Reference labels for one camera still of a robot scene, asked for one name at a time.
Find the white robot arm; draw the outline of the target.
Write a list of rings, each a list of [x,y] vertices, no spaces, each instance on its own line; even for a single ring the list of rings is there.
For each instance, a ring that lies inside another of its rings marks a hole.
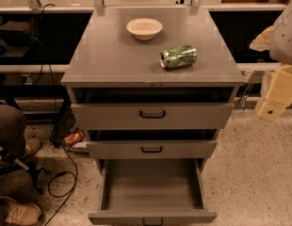
[[[269,55],[282,63],[272,75],[265,100],[257,116],[277,120],[292,104],[292,1],[274,23]]]

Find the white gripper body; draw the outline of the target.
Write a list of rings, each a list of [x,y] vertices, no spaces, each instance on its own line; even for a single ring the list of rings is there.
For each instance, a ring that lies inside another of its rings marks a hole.
[[[282,66],[272,74],[267,100],[283,107],[292,104],[292,65]]]

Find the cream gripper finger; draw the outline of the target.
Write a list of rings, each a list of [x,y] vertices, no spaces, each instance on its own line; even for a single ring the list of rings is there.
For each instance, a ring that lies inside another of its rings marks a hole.
[[[275,102],[265,101],[257,116],[264,121],[276,121],[285,112],[286,106]]]

